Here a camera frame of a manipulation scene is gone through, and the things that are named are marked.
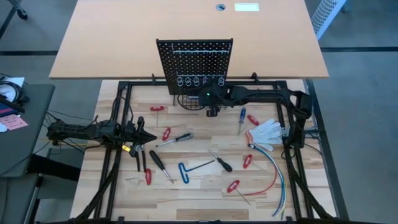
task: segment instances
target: pink note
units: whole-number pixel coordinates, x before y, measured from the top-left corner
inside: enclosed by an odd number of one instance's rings
[[[4,116],[0,118],[0,123],[4,124],[10,130],[18,129],[28,126],[28,124],[15,114]]]

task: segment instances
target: label sticker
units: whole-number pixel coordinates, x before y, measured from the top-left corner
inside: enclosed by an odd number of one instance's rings
[[[238,12],[258,12],[260,7],[258,3],[235,3],[235,11]]]

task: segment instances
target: wooden workbench surface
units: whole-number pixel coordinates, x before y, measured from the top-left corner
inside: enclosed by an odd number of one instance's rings
[[[95,114],[99,115],[98,120],[109,118],[117,85],[116,80],[103,81],[95,111]],[[288,86],[292,90],[303,90],[301,80],[289,80]],[[222,110],[216,118],[207,118],[205,110],[187,111],[179,105],[172,106],[172,103],[173,98],[168,94],[166,86],[133,87],[131,106],[134,111],[134,122],[139,116],[143,116],[145,130],[160,139],[145,145],[147,166],[152,170],[150,186],[146,185],[143,179],[144,173],[137,172],[136,160],[123,151],[112,219],[116,220],[118,216],[125,216],[126,220],[280,220],[280,218],[271,217],[280,199],[279,178],[275,186],[266,193],[248,196],[247,199],[251,205],[248,205],[236,192],[226,193],[228,185],[236,179],[241,181],[239,190],[245,194],[265,189],[274,177],[271,162],[261,153],[247,147],[243,133],[240,136],[236,135],[241,107],[228,108]],[[149,110],[149,107],[153,105],[165,106],[165,110],[159,112],[159,128],[156,128],[156,114]],[[270,118],[277,120],[275,104],[250,103],[246,105],[246,108],[247,114],[254,115],[261,123]],[[161,136],[167,126],[172,128],[170,138],[187,132],[192,132],[194,138],[155,147],[156,144],[162,142]],[[312,126],[312,122],[308,121],[307,126]],[[247,130],[254,126],[245,120],[243,127]],[[315,140],[308,139],[307,143],[319,147]],[[171,184],[150,158],[148,152],[151,149],[162,158],[166,169],[175,181],[174,184]],[[208,152],[209,149],[228,162],[234,171],[228,173],[217,162],[213,162],[189,172],[190,182],[184,184],[178,170],[178,163],[183,162],[188,169],[213,160],[214,158]],[[289,178],[287,178],[285,161],[280,157],[281,152],[282,146],[275,146],[271,155],[281,168],[288,185],[287,208],[284,215],[294,217]],[[248,169],[243,169],[243,159],[248,154],[253,155],[253,161],[257,166],[250,165]],[[302,155],[310,190],[326,211],[334,215],[335,210],[321,155],[309,147],[302,149]],[[103,159],[103,148],[86,151],[71,217],[83,211],[96,193]],[[300,191],[299,197],[302,211],[305,213]],[[102,216],[107,199],[108,193],[104,196]]]
[[[50,77],[163,77],[156,39],[230,38],[229,78],[328,76],[304,0],[79,0]]]

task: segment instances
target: black pegboard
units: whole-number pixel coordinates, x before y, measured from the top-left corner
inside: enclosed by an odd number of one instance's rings
[[[226,80],[233,39],[156,40],[171,95],[197,95],[203,85]]]

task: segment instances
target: black-handled screwdriver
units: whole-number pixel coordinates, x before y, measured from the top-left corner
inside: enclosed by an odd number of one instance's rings
[[[171,142],[178,142],[178,141],[188,140],[188,139],[191,139],[192,137],[193,137],[192,133],[187,133],[187,134],[181,135],[180,137],[177,137],[175,139],[172,139],[172,140],[169,140],[167,142],[163,142],[161,144],[158,144],[158,145],[156,145],[156,147],[164,145],[164,144],[167,144],[167,143],[171,143]]]
[[[155,151],[151,150],[149,151],[149,155],[151,156],[151,158],[154,160],[154,162],[156,163],[156,165],[163,171],[163,173],[166,175],[166,177],[169,178],[169,180],[174,184],[173,179],[170,177],[169,173],[166,171],[166,169],[164,168],[163,162],[160,160],[159,156],[156,154]]]
[[[210,150],[209,150],[209,152],[211,153],[211,155],[213,155],[214,157],[216,157],[217,161],[224,167],[225,170],[227,170],[228,172],[232,172],[232,167],[231,167],[228,163],[224,162],[224,160],[222,160],[221,158],[219,158],[218,156],[216,156],[216,155],[215,155],[213,152],[211,152]]]

